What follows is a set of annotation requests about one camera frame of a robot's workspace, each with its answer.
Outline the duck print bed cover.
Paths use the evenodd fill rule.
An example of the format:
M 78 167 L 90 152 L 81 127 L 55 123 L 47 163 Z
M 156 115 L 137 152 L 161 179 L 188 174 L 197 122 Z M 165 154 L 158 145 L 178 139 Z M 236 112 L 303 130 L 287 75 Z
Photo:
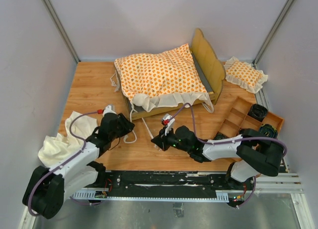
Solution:
M 117 80 L 132 109 L 146 112 L 161 107 L 176 107 L 201 100 L 213 113 L 214 107 L 196 70 L 188 44 L 159 54 L 139 53 L 114 61 Z

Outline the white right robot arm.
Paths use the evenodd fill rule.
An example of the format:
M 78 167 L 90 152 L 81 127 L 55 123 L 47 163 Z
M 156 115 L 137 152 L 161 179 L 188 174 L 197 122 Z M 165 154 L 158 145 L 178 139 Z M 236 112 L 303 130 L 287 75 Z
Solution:
M 225 183 L 230 189 L 237 189 L 247 179 L 263 174 L 278 175 L 286 145 L 253 129 L 244 129 L 241 134 L 222 140 L 202 140 L 186 126 L 174 131 L 163 127 L 152 143 L 163 151 L 170 147 L 187 152 L 196 162 L 211 162 L 221 158 L 240 158 L 229 167 Z

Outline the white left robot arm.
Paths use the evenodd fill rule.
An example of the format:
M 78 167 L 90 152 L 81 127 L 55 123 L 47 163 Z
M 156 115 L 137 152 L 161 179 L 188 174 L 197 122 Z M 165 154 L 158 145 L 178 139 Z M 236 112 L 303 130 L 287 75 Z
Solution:
M 29 213 L 51 219 L 77 191 L 86 186 L 103 186 L 106 168 L 95 160 L 110 149 L 115 139 L 129 134 L 134 127 L 122 113 L 109 111 L 90 136 L 81 138 L 80 149 L 51 167 L 34 169 L 22 199 Z

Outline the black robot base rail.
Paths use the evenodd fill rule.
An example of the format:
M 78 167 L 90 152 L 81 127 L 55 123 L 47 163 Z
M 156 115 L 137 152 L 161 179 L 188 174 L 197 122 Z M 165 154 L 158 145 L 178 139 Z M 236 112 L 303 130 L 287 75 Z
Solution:
M 295 173 L 260 176 L 244 183 L 228 183 L 225 172 L 117 171 L 107 170 L 104 179 L 79 189 L 65 187 L 64 199 L 163 202 L 235 202 L 255 194 L 301 194 Z

